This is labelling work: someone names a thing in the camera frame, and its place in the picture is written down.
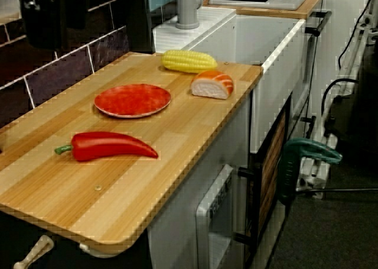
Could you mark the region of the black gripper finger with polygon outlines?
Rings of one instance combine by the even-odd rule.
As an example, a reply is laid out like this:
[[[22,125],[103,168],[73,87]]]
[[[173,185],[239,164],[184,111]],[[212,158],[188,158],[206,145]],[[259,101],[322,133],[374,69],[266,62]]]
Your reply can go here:
[[[60,50],[67,45],[65,0],[21,0],[21,15],[32,46]]]
[[[67,0],[67,26],[84,29],[86,26],[89,0]]]

